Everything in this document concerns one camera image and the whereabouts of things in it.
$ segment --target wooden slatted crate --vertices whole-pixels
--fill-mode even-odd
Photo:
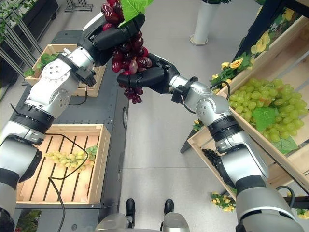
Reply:
[[[101,199],[105,166],[110,143],[110,134],[104,125],[52,125],[47,133],[66,135],[83,148],[98,145],[95,165],[80,173],[75,172],[65,180],[53,180],[64,204],[95,204]],[[59,135],[47,135],[38,147],[42,153],[53,150],[71,153],[81,149]],[[57,194],[48,177],[64,177],[71,169],[60,167],[43,157],[32,178],[18,183],[17,203],[60,204]]]
[[[270,46],[269,51],[263,52],[255,59],[252,70],[244,70],[233,79],[230,83],[231,93],[244,85],[252,77],[273,80],[280,76],[283,83],[290,84],[296,91],[300,92],[303,95],[303,99],[309,105],[308,28],[309,19],[300,17]],[[221,89],[218,94],[226,97],[227,87]],[[298,130],[298,135],[293,137],[299,149],[286,157],[232,108],[230,110],[242,128],[263,148],[261,149],[261,154],[269,167],[270,178],[268,182],[274,187],[287,184],[292,181],[291,177],[287,174],[288,172],[304,189],[309,191],[309,155],[307,154],[309,145],[304,143],[309,139],[309,115],[302,118],[305,125]],[[188,139],[188,142],[231,196],[235,197],[235,194],[223,182],[218,171],[202,152],[202,148],[215,150],[215,142],[208,129],[204,127]]]
[[[52,54],[56,54],[56,53],[61,53],[61,52],[63,52],[64,48],[67,48],[68,50],[70,50],[72,52],[77,48],[77,45],[75,45],[75,44],[49,44],[44,49],[42,54],[47,53],[47,54],[52,55]],[[35,62],[35,64],[33,65],[33,67],[32,67],[33,70],[36,69],[38,62],[40,62],[40,61],[41,61],[41,57],[39,57],[37,62]],[[96,72],[96,75],[94,76],[94,78],[95,78],[97,83],[95,85],[93,85],[91,88],[90,87],[87,88],[87,95],[88,96],[90,96],[90,97],[98,96],[98,91],[99,91],[100,86],[101,86],[101,82],[102,82],[102,79],[103,79],[105,68],[106,68],[106,65],[93,68],[93,70]],[[28,76],[28,77],[25,78],[25,80],[28,81],[28,83],[33,86],[34,84],[36,84],[40,80],[40,77],[34,78],[32,76]],[[73,95],[85,96],[85,87],[86,87],[85,84],[80,83],[78,89],[75,91],[75,93]]]

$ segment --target gray floor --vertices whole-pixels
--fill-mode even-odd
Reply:
[[[81,29],[102,4],[88,0],[95,5],[92,12],[65,13],[65,1],[57,1],[59,14],[42,37],[42,47],[60,30]],[[183,76],[197,76],[208,83],[220,71],[220,64],[234,57],[259,6],[253,0],[221,5],[209,44],[193,46],[189,36],[194,31],[198,7],[199,0],[155,0],[146,10],[142,32],[150,52],[170,60]],[[23,92],[20,82],[10,87],[1,100],[0,127],[12,113],[9,103],[16,105]],[[196,117],[170,98],[145,89],[143,103],[130,105],[120,212],[125,212],[125,202],[132,197],[137,207],[136,228],[159,229],[164,202],[172,198],[175,212],[183,214],[191,231],[235,231],[236,214],[210,203],[210,193],[221,192],[221,184],[193,150],[179,153]]]

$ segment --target bunch of green grapes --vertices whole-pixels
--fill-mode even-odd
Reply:
[[[296,136],[297,130],[304,125],[300,117],[308,113],[302,95],[294,92],[291,85],[284,85],[280,79],[269,82],[251,78],[230,96],[229,105],[253,126],[256,123],[252,117],[254,109],[268,106],[277,108],[279,115],[275,118],[275,124],[262,132],[271,142],[279,142],[290,135]]]
[[[86,159],[87,154],[84,151],[74,151],[73,153],[66,153],[60,151],[52,151],[46,153],[44,156],[52,159],[54,163],[59,164],[60,167],[76,169],[82,162]],[[94,160],[96,155],[89,152],[89,157],[86,162],[77,170],[81,172],[86,169],[86,167],[92,168],[95,164]]]

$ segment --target red grapes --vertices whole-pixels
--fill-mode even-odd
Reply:
[[[101,11],[107,21],[107,24],[103,26],[103,31],[117,28],[124,21],[119,0],[107,0],[107,3],[102,5]],[[131,39],[116,47],[112,54],[112,70],[115,73],[121,71],[122,75],[129,76],[150,68],[152,61],[147,57],[148,50],[143,47],[143,44],[144,39],[142,38],[141,31],[139,31]],[[121,84],[119,86],[126,88],[125,95],[128,99],[132,100],[133,104],[141,103],[139,96],[143,94],[141,88],[126,87]]]

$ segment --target black cable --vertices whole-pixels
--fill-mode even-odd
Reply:
[[[290,206],[290,208],[292,208],[293,205],[294,205],[294,202],[295,202],[295,194],[294,194],[294,191],[293,191],[293,189],[291,189],[289,186],[286,186],[286,185],[278,186],[278,187],[276,187],[276,190],[280,190],[280,189],[283,189],[283,188],[289,190],[290,193],[291,193],[291,201],[290,201],[289,206]]]
[[[73,143],[74,145],[78,146],[82,151],[84,151],[86,154],[87,154],[87,157],[86,159],[84,159],[84,161],[73,171],[71,172],[69,175],[63,177],[63,178],[58,178],[58,177],[51,177],[52,179],[55,179],[55,180],[64,180],[65,178],[68,178],[70,175],[72,175],[74,172],[76,172],[85,162],[86,160],[88,159],[89,157],[89,154],[88,152],[83,149],[81,146],[79,146],[77,143],[75,143],[73,140],[69,139],[67,136],[63,135],[63,134],[57,134],[57,133],[46,133],[46,135],[60,135],[60,136],[63,136],[65,137],[67,140],[69,140],[71,143]]]
[[[65,216],[66,216],[66,209],[65,209],[65,207],[64,207],[64,203],[63,203],[63,201],[62,201],[61,195],[60,195],[60,193],[59,193],[59,191],[58,191],[58,189],[57,189],[55,183],[53,182],[52,178],[49,177],[48,180],[50,181],[50,183],[52,183],[52,185],[53,185],[53,187],[54,187],[54,189],[55,189],[55,191],[56,191],[56,193],[57,193],[57,195],[58,195],[58,198],[59,198],[59,200],[60,200],[61,207],[62,207],[62,219],[61,219],[61,222],[60,222],[60,224],[59,224],[59,228],[58,228],[58,230],[57,230],[57,232],[60,232],[61,227],[62,227],[63,222],[64,222],[64,218],[65,218]]]
[[[86,100],[87,100],[87,86],[86,86],[86,89],[85,89],[85,98],[84,98],[84,100],[81,103],[78,103],[78,104],[70,104],[69,103],[69,105],[82,105],[82,104],[84,104],[86,102]]]
[[[230,87],[230,85],[229,85],[229,83],[227,81],[220,81],[220,82],[218,82],[218,83],[216,83],[216,84],[214,84],[212,86],[209,86],[209,88],[216,87],[219,84],[223,84],[223,83],[226,84],[226,86],[227,86],[227,96],[226,96],[226,99],[228,100],[230,98],[230,94],[231,94],[231,87]]]

